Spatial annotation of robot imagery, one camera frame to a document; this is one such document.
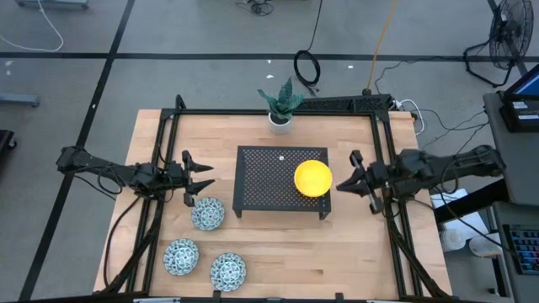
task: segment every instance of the keyboard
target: keyboard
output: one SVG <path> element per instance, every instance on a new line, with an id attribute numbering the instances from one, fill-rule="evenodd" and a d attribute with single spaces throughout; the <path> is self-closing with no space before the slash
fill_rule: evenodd
<path id="1" fill-rule="evenodd" d="M 515 266 L 520 274 L 539 274 L 539 226 L 504 225 L 510 249 L 519 256 Z"/>
<path id="2" fill-rule="evenodd" d="M 297 109 L 306 110 L 343 110 L 350 112 L 372 112 L 373 110 L 387 110 L 392 102 L 389 94 L 370 96 L 344 96 L 329 98 L 306 98 Z"/>

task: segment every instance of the yellow bowl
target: yellow bowl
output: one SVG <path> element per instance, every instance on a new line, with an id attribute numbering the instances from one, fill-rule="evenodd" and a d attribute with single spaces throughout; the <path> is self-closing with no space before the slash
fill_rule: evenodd
<path id="1" fill-rule="evenodd" d="M 307 160 L 296 168 L 294 183 L 307 197 L 319 197 L 331 188 L 333 177 L 329 167 L 317 160 Z"/>

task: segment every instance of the electric fan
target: electric fan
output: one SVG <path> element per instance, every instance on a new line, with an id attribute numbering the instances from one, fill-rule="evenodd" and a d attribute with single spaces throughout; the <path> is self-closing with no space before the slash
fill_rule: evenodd
<path id="1" fill-rule="evenodd" d="M 467 48 L 464 51 L 464 61 L 467 72 L 497 88 L 507 83 L 511 70 L 522 62 L 528 51 L 533 33 L 533 8 L 530 0 L 504 0 L 493 10 L 493 13 L 488 40 Z M 481 51 L 486 45 L 488 45 L 490 60 L 494 66 L 507 71 L 505 80 L 501 84 L 478 75 L 470 68 L 468 52 L 477 48 L 481 48 L 479 50 Z"/>

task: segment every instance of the white cable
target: white cable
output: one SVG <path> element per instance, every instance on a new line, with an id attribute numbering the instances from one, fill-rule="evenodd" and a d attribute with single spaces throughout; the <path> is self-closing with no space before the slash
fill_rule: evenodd
<path id="1" fill-rule="evenodd" d="M 6 42 L 9 45 L 12 45 L 12 46 L 18 47 L 19 49 L 23 49 L 23 50 L 27 50 L 27 51 L 46 51 L 46 52 L 59 51 L 64 46 L 64 39 L 61 37 L 60 33 L 58 33 L 58 30 L 56 30 L 54 25 L 52 25 L 52 22 L 49 20 L 49 18 L 47 18 L 47 15 L 45 14 L 45 10 L 41 6 L 41 0 L 37 0 L 37 3 L 40 5 L 40 11 L 41 11 L 41 13 L 43 13 L 43 17 L 45 17 L 45 20 L 47 20 L 47 23 L 56 32 L 56 34 L 58 35 L 58 38 L 60 38 L 60 41 L 61 41 L 60 46 L 56 47 L 54 50 L 38 49 L 38 48 L 31 48 L 31 47 L 25 47 L 25 46 L 21 46 L 21 45 L 16 45 L 13 42 L 10 42 L 6 38 L 2 37 L 2 35 L 0 35 L 0 39 L 3 40 L 4 42 Z"/>
<path id="2" fill-rule="evenodd" d="M 424 131 L 424 121 L 423 121 L 423 115 L 421 115 L 421 111 L 419 110 L 418 105 L 412 99 L 404 99 L 402 101 L 395 100 L 395 104 L 397 105 L 398 108 L 403 107 L 404 102 L 410 102 L 411 104 L 414 105 L 415 109 L 417 109 L 418 114 L 419 114 L 419 120 L 421 121 L 421 130 L 419 131 L 419 133 L 415 133 L 415 135 L 416 136 L 421 135 L 421 133 L 423 133 Z"/>

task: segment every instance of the monitor screen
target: monitor screen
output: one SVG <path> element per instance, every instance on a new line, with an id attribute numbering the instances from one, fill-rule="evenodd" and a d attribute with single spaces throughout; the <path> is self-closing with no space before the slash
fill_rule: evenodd
<path id="1" fill-rule="evenodd" d="M 539 96 L 539 74 L 522 83 L 522 85 L 515 90 L 515 94 L 524 96 Z"/>

